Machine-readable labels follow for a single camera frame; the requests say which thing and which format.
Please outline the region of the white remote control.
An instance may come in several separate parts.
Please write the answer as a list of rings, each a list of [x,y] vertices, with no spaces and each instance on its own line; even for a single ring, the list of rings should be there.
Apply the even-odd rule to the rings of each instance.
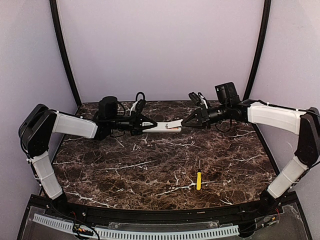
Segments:
[[[180,133],[182,127],[179,127],[179,130],[167,130],[165,127],[166,122],[157,122],[157,127],[154,130],[150,130],[144,133]]]

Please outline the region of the yellow handled screwdriver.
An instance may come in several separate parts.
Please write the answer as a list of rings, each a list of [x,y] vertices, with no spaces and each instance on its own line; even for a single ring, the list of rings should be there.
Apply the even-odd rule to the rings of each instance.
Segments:
[[[201,171],[201,161],[198,161],[198,170],[196,172],[196,190],[200,191],[202,187],[202,171]]]

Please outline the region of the white battery cover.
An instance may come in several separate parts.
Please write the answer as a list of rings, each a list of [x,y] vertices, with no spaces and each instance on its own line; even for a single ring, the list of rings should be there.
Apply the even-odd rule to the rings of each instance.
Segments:
[[[168,121],[165,123],[165,128],[166,129],[180,128],[182,126],[182,121],[183,121],[183,119]]]

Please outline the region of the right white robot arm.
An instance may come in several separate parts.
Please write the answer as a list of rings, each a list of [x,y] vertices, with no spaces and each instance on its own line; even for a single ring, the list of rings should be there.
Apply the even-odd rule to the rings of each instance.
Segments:
[[[271,184],[260,194],[258,213],[266,215],[280,202],[284,193],[315,167],[320,157],[320,113],[317,108],[290,108],[260,100],[245,100],[217,107],[200,107],[182,121],[182,126],[210,128],[223,120],[261,124],[291,132],[298,136],[292,159]]]

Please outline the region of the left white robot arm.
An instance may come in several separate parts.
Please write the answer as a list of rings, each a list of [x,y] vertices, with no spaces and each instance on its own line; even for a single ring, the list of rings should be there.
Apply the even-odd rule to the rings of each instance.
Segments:
[[[141,135],[144,130],[157,127],[157,122],[140,112],[111,119],[86,119],[49,109],[38,104],[21,124],[18,136],[26,160],[50,200],[60,198],[64,192],[56,178],[49,156],[49,142],[52,134],[65,134],[86,139],[103,140],[113,130],[128,131]]]

